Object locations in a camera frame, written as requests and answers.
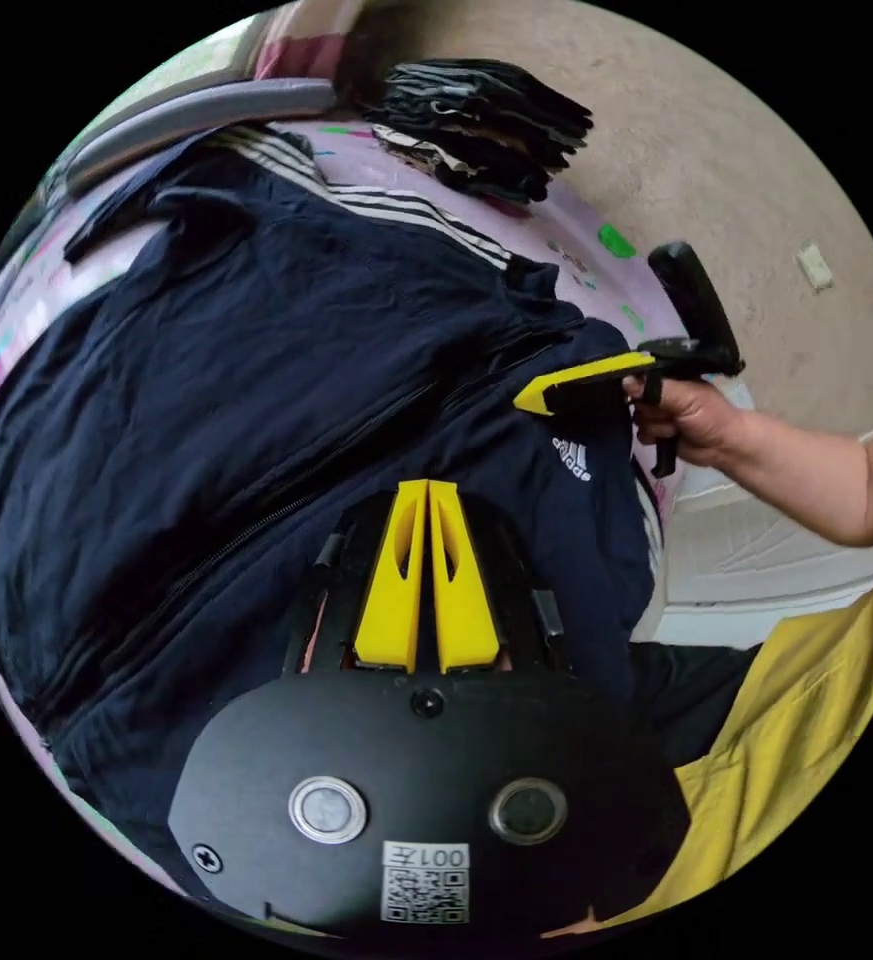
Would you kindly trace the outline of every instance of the hand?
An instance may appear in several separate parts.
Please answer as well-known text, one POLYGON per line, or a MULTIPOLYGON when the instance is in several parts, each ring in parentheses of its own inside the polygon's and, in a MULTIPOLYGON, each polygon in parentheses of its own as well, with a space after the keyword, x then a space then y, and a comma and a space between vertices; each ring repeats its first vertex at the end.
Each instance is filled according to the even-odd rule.
POLYGON ((640 443, 649 446, 679 436, 677 455, 697 467, 716 466, 741 412, 703 380, 663 380, 658 407, 641 403, 645 378, 626 377, 623 390, 633 401, 640 443))

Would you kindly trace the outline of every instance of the black clothing stack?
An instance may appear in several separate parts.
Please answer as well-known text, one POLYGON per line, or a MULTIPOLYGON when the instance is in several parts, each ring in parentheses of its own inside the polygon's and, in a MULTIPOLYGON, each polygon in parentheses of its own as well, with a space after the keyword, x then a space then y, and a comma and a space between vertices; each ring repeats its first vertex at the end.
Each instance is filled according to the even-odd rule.
POLYGON ((462 193, 526 204, 585 146, 592 112, 499 60, 422 60, 366 112, 389 153, 462 193))

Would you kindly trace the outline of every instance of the yellow clothing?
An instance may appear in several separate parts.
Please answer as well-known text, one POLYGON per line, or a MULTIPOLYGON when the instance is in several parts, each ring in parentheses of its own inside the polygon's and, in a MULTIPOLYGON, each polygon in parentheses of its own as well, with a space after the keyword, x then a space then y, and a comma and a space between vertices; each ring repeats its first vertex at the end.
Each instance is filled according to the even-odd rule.
POLYGON ((639 907, 549 936, 651 916, 714 887, 772 843, 819 794, 873 716, 873 590, 851 607, 782 621, 713 748, 677 771, 689 833, 639 907))

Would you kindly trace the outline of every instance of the button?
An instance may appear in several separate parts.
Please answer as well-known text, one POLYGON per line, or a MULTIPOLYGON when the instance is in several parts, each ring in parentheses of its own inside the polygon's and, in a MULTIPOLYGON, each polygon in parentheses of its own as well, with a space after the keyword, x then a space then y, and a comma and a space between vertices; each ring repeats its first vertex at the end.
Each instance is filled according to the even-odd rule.
POLYGON ((357 790, 335 777, 310 777, 289 798, 289 817, 317 843, 355 840, 366 826, 366 804, 357 790))
POLYGON ((545 843, 566 822, 567 804, 562 790, 548 780, 527 777, 514 780, 496 795, 489 822, 507 843, 532 846, 545 843))

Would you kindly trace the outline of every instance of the navy jacket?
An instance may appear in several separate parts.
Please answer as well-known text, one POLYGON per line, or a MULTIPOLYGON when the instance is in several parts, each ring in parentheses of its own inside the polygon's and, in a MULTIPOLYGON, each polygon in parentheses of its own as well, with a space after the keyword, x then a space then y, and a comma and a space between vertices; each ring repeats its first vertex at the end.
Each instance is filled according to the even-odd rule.
POLYGON ((504 508, 581 676, 630 696, 653 587, 631 434, 512 406, 531 377, 626 349, 555 298, 556 267, 354 213, 212 138, 121 188, 70 258, 143 217, 170 225, 0 399, 0 670, 76 792, 192 889, 166 828, 189 747, 278 676, 342 510, 405 479, 504 508))

